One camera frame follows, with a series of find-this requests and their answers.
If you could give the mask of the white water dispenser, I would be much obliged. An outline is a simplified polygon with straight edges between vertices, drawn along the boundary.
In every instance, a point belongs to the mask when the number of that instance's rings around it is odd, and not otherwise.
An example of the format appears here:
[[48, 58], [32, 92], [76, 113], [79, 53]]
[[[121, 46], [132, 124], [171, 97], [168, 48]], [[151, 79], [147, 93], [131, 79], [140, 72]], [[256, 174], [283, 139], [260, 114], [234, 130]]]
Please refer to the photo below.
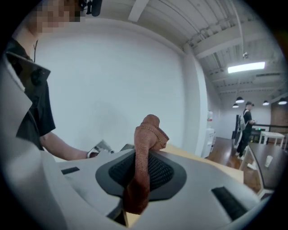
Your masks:
[[215, 130], [213, 128], [206, 129], [205, 141], [204, 146], [202, 149], [202, 158], [207, 158], [211, 152], [213, 140], [214, 140]]

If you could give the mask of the black metal railing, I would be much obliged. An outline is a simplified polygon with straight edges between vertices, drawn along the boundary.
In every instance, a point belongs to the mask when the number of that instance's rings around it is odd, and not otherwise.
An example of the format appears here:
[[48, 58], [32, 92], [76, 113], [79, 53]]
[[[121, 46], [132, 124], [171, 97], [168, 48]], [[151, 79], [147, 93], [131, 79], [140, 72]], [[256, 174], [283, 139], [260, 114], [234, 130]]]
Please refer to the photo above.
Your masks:
[[[231, 139], [234, 140], [235, 138], [239, 137], [239, 120], [240, 115], [236, 115], [236, 123], [235, 123], [235, 129], [232, 132]], [[284, 138], [286, 138], [286, 134], [288, 134], [288, 125], [268, 125], [268, 124], [255, 124], [252, 128], [252, 133], [250, 136], [250, 142], [259, 143], [261, 140], [261, 143], [264, 142], [264, 137], [260, 138], [261, 131], [268, 131], [270, 132], [271, 129], [279, 129], [280, 134], [284, 135]]]

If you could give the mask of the long ceiling light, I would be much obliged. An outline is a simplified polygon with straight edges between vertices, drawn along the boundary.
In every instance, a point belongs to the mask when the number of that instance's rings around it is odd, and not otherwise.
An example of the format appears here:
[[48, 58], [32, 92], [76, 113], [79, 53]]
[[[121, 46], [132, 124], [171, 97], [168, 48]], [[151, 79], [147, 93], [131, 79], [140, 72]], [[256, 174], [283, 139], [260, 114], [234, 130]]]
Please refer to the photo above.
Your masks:
[[228, 67], [228, 73], [236, 73], [242, 71], [253, 71], [253, 70], [262, 70], [265, 68], [266, 62], [254, 62], [254, 63], [247, 63], [237, 66]]

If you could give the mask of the dark table with white legs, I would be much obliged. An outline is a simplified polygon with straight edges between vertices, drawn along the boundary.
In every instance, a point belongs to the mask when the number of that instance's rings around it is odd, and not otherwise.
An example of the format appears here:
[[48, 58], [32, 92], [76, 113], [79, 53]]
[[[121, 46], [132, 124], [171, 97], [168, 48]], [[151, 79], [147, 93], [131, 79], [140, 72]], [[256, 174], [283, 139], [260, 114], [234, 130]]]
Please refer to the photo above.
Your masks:
[[[288, 164], [288, 153], [280, 146], [249, 143], [239, 170], [243, 169], [249, 155], [256, 162], [256, 169], [261, 183], [261, 188], [257, 195], [261, 199], [266, 194], [272, 194], [279, 184]], [[265, 162], [268, 155], [271, 155], [273, 159], [267, 168], [265, 167]]]

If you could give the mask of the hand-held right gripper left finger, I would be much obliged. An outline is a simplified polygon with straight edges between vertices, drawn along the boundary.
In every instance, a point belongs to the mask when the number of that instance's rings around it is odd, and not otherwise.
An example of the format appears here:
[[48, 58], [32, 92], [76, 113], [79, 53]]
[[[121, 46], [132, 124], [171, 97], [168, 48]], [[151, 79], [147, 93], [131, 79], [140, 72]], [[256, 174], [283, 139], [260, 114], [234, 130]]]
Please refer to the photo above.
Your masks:
[[50, 153], [41, 152], [45, 176], [67, 230], [130, 230], [114, 221], [121, 210], [120, 198], [107, 194], [95, 177], [102, 165], [126, 153], [103, 151], [91, 159], [56, 162]]

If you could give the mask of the person's black shirt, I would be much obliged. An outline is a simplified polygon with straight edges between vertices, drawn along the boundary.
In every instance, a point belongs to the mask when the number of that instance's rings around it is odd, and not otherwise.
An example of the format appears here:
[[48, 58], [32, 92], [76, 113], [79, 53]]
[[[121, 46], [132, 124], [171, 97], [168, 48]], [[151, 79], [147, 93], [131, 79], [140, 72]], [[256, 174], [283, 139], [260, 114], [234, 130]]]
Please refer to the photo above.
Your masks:
[[55, 129], [47, 79], [50, 70], [35, 64], [25, 49], [15, 40], [7, 44], [6, 57], [24, 86], [24, 93], [32, 102], [17, 132], [17, 137], [34, 143], [39, 150], [40, 137]]

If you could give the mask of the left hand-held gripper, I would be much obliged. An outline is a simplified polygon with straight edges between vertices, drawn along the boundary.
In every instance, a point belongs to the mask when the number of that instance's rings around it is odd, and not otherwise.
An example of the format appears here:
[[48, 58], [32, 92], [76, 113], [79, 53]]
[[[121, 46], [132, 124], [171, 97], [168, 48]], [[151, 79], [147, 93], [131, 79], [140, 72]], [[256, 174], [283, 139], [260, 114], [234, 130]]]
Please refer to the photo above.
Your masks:
[[114, 151], [112, 148], [107, 144], [105, 140], [101, 140], [98, 144], [96, 144], [88, 153], [86, 158], [93, 158], [97, 156], [101, 151], [106, 151], [110, 154], [113, 154]]

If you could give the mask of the brown cloth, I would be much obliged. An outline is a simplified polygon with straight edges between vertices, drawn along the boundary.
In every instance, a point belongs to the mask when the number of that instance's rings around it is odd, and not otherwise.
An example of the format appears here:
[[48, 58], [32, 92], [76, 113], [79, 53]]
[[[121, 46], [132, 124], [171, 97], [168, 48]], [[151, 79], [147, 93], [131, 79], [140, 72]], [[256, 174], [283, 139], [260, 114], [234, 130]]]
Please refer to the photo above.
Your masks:
[[123, 193], [126, 212], [140, 215], [149, 203], [149, 150], [166, 148], [169, 137], [159, 127], [160, 119], [147, 115], [134, 133], [135, 174]]

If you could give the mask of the white side table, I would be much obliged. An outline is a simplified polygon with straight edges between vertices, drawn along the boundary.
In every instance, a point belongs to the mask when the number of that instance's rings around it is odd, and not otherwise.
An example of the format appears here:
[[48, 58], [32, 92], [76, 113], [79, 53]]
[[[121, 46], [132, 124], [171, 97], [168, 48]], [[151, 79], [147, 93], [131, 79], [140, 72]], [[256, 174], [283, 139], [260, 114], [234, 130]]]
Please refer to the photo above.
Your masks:
[[268, 132], [268, 131], [261, 131], [260, 138], [259, 138], [259, 144], [262, 143], [262, 139], [264, 139], [263, 143], [266, 144], [268, 141], [268, 138], [274, 139], [274, 145], [277, 145], [277, 141], [280, 140], [280, 147], [282, 147], [284, 142], [284, 135], [280, 133], [275, 132]]

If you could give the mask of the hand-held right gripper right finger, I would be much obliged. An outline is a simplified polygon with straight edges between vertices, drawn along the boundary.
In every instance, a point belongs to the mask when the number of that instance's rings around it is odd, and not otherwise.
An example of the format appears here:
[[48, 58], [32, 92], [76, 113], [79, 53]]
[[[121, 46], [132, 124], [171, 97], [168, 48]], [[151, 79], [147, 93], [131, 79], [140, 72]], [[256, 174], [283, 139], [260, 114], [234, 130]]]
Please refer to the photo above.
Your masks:
[[[211, 164], [163, 151], [163, 157], [181, 165], [187, 174], [183, 188], [171, 199], [150, 202], [129, 230], [241, 230], [261, 210], [256, 193]], [[213, 194], [225, 187], [246, 209], [233, 221]]]

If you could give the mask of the person's left forearm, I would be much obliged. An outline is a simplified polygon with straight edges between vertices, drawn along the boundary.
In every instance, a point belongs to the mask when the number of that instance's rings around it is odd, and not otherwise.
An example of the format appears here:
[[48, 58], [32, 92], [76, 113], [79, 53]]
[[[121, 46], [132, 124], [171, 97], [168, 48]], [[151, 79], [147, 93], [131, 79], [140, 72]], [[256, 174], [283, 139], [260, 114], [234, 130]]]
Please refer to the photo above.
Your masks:
[[53, 156], [63, 160], [71, 161], [87, 158], [88, 153], [86, 151], [68, 145], [53, 132], [41, 136], [40, 143]]

